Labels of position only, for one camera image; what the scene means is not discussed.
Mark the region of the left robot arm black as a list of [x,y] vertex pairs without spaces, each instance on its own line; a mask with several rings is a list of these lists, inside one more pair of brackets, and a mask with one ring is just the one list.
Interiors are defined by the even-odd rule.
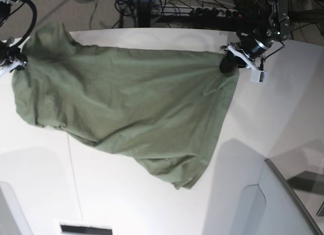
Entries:
[[284,41],[290,33],[288,0],[254,0],[249,7],[233,0],[239,14],[236,35],[237,43],[222,46],[225,52],[220,71],[230,76],[238,68],[251,70],[250,81],[264,83],[267,58],[285,47]]

